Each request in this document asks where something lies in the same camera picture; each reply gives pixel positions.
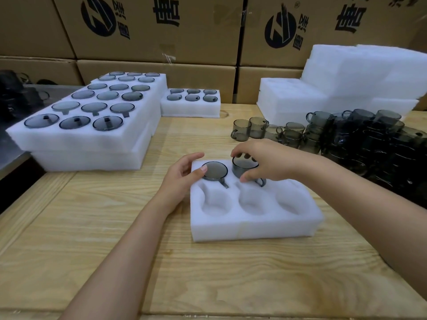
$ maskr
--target wooden tabletop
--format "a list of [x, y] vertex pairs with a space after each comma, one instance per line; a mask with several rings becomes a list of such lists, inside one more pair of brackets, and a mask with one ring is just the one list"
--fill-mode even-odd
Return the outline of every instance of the wooden tabletop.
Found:
[[[139, 171], [47, 173], [0, 216], [0, 319], [56, 318], [168, 167], [195, 151], [228, 159], [233, 120], [259, 115], [255, 105], [223, 104], [221, 119], [164, 117]], [[427, 131], [427, 112], [406, 122]], [[187, 198], [164, 226], [142, 312], [426, 318], [427, 302], [312, 195], [325, 222], [311, 238], [210, 243], [192, 241]]]

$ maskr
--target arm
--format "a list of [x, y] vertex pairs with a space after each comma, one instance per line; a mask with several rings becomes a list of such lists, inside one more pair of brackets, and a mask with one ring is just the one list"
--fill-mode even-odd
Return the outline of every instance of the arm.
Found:
[[206, 169], [190, 173], [194, 153], [172, 165], [156, 195], [90, 276], [61, 315], [61, 320], [136, 319], [166, 217]]
[[240, 181], [292, 178], [311, 188], [427, 299], [427, 210], [327, 158], [270, 140], [241, 143], [232, 157], [240, 153], [259, 162]]

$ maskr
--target glass mug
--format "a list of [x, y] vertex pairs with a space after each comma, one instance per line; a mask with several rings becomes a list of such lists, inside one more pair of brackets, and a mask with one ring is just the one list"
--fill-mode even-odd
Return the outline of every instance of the glass mug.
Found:
[[[254, 160], [253, 158], [246, 158], [248, 154], [245, 154], [243, 157], [240, 155], [239, 157], [233, 157], [233, 174], [240, 178], [245, 172], [249, 171], [252, 168], [256, 168], [259, 166], [259, 163]], [[255, 183], [257, 183], [260, 187], [265, 186], [267, 183], [267, 180], [265, 178], [258, 178], [254, 180]]]

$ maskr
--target person's left hand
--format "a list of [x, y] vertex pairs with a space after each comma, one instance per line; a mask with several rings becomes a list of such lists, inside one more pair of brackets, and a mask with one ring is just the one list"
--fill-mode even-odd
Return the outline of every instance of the person's left hand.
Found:
[[165, 207], [167, 214], [170, 214], [184, 199], [189, 188], [205, 175], [207, 166], [191, 172], [191, 163], [204, 155], [205, 153], [185, 155], [167, 170], [163, 182], [153, 198]]

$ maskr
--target black circular logo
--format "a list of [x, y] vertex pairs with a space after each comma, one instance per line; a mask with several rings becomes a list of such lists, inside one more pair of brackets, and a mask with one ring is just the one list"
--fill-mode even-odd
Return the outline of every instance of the black circular logo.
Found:
[[83, 1], [80, 11], [83, 20], [90, 30], [102, 37], [111, 36], [116, 30], [116, 17], [113, 10], [104, 0], [86, 0], [89, 11], [98, 13], [98, 16], [89, 15], [86, 3]]
[[286, 7], [282, 4], [282, 11], [276, 15], [276, 23], [279, 31], [273, 28], [274, 16], [266, 24], [264, 30], [264, 37], [267, 44], [273, 48], [285, 47], [291, 42], [296, 32], [296, 20], [295, 17], [286, 10]]

